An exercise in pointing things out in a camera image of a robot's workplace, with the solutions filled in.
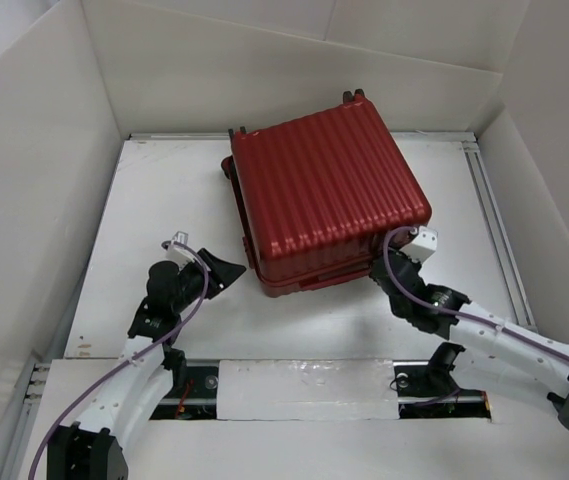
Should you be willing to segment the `red hard-shell suitcase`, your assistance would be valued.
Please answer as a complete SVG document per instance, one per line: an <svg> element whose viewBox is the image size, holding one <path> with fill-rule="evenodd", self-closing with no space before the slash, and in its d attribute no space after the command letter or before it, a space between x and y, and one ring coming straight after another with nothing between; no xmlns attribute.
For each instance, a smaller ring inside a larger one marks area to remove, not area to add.
<svg viewBox="0 0 569 480"><path fill-rule="evenodd" d="M265 295L367 275L385 234L427 225L432 206L363 90L339 105L230 130L230 180L250 267Z"/></svg>

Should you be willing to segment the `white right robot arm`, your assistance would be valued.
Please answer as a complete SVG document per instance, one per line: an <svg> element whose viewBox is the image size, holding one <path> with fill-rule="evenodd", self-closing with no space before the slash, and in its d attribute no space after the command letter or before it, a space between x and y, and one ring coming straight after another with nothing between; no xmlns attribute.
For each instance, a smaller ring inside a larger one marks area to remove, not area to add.
<svg viewBox="0 0 569 480"><path fill-rule="evenodd" d="M411 396L430 404L462 390L496 392L556 415L569 431L569 344L495 317L454 289L425 283L420 269L388 249L370 271L394 316L442 340L414 375Z"/></svg>

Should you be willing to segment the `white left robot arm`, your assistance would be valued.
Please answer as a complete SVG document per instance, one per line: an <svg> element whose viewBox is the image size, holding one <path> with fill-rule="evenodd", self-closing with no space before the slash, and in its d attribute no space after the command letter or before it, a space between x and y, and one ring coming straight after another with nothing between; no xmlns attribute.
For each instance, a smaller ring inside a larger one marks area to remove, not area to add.
<svg viewBox="0 0 569 480"><path fill-rule="evenodd" d="M70 407L86 406L65 426L56 420L38 448L49 479L125 479L127 454L159 402L186 387L187 361L174 343L206 300L228 289L245 266L206 249L166 242L166 259L148 270L146 294L135 311L115 366Z"/></svg>

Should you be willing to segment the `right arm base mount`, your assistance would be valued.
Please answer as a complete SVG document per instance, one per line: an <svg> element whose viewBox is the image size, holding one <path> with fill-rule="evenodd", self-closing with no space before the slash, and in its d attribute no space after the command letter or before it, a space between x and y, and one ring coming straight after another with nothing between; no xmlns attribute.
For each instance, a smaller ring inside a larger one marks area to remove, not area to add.
<svg viewBox="0 0 569 480"><path fill-rule="evenodd" d="M491 419L483 391L438 385L427 377L425 361L397 362L393 371L389 388L397 394L401 420Z"/></svg>

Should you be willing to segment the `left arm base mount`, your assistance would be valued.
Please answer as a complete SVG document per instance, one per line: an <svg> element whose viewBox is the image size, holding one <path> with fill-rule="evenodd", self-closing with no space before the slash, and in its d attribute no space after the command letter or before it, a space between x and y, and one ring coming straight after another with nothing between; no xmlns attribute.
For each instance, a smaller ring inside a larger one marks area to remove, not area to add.
<svg viewBox="0 0 569 480"><path fill-rule="evenodd" d="M151 420L199 421L217 419L219 365L189 365L182 387L173 390L151 414Z"/></svg>

